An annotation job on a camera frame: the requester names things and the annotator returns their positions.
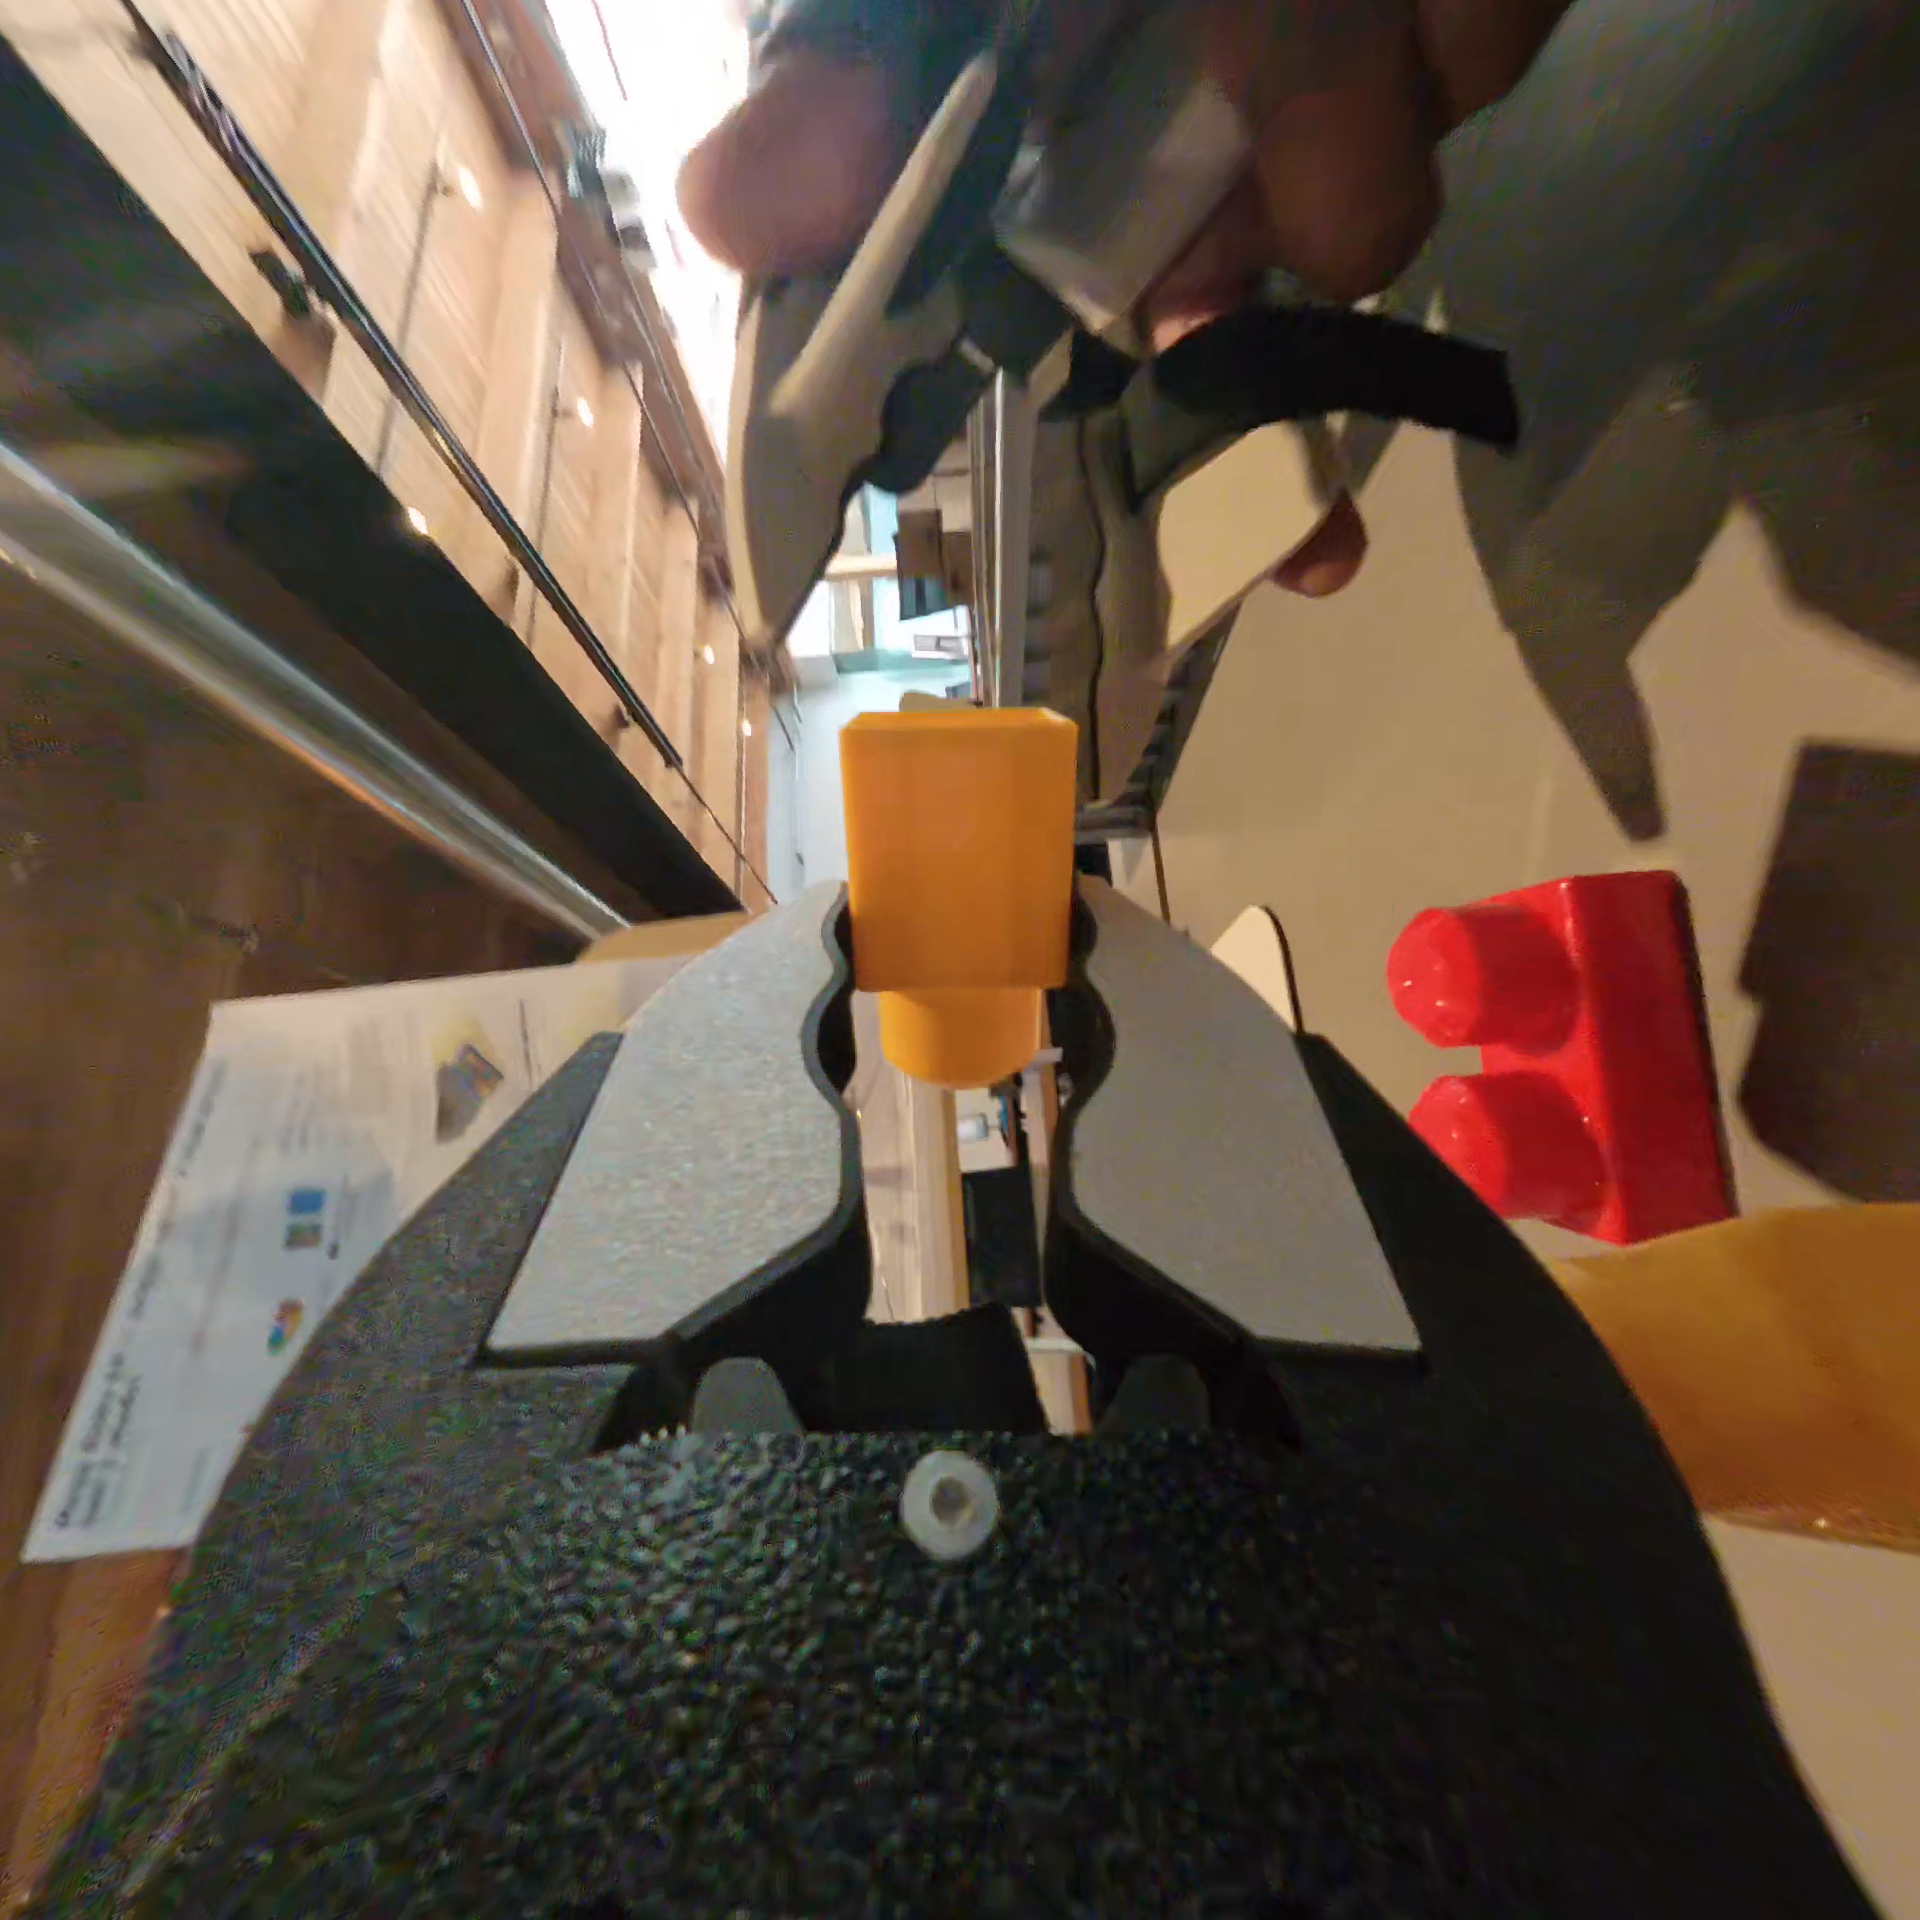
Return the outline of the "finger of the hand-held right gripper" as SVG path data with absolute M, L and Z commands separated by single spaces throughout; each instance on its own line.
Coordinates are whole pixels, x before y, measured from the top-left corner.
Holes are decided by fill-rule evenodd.
M 880 72 L 788 59 L 724 123 L 724 257 L 747 274 L 736 337 L 728 544 L 736 613 L 777 648 L 844 542 L 848 499 L 910 444 L 907 376 L 959 347 L 959 259 L 995 181 L 1000 65 L 972 59 L 913 150 Z
M 1075 434 L 1091 577 L 1073 601 L 1083 806 L 1116 806 L 1249 595 L 1318 536 L 1346 474 L 1323 422 L 1182 446 L 1119 411 Z

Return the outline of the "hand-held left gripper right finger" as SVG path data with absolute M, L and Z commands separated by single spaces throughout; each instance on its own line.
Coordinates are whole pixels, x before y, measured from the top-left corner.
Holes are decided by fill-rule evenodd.
M 1280 1013 L 1083 880 L 1094 1014 L 1051 1182 L 1048 1297 L 1094 1361 L 1417 1362 L 1422 1337 Z

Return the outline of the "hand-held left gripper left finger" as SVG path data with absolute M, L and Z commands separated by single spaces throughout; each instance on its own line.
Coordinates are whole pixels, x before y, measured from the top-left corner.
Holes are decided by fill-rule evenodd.
M 754 1353 L 808 1366 L 866 1323 L 858 1126 L 830 1072 L 846 892 L 687 960 L 626 1021 L 487 1337 L 500 1362 Z

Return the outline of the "yellow single-stud block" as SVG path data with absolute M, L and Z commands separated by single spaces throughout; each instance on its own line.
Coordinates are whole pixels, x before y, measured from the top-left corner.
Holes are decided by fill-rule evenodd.
M 866 710 L 840 737 L 856 986 L 892 1068 L 990 1088 L 1073 955 L 1076 729 L 1044 708 Z
M 1919 1204 L 1774 1209 L 1551 1273 L 1702 1513 L 1919 1552 Z

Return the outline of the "red two-stud block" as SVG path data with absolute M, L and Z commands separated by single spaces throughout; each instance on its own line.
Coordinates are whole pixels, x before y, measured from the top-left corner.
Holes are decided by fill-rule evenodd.
M 1672 872 L 1545 880 L 1426 907 L 1386 957 L 1435 1049 L 1409 1126 L 1504 1221 L 1614 1245 L 1737 1213 L 1690 892 Z

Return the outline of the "person's right hand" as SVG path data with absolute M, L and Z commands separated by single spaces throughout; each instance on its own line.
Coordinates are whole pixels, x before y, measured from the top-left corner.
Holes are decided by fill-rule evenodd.
M 1122 5 L 1042 5 L 1040 84 L 1073 72 Z M 1260 296 L 1361 309 L 1432 236 L 1442 206 L 1438 149 L 1530 72 L 1567 5 L 1175 5 L 1194 59 L 1230 98 L 1249 155 L 1218 210 L 1155 280 L 1136 324 L 1153 369 L 1202 324 Z M 799 5 L 751 8 L 746 98 L 780 61 L 850 59 L 880 72 L 887 123 L 914 147 L 902 82 L 874 36 L 804 27 Z M 683 160 L 680 203 L 724 257 L 724 123 Z

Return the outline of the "instruction poster board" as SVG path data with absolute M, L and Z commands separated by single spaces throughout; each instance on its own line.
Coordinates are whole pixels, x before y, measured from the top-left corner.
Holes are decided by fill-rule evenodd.
M 379 1248 L 746 913 L 568 964 L 219 1002 L 20 1561 L 191 1548 Z

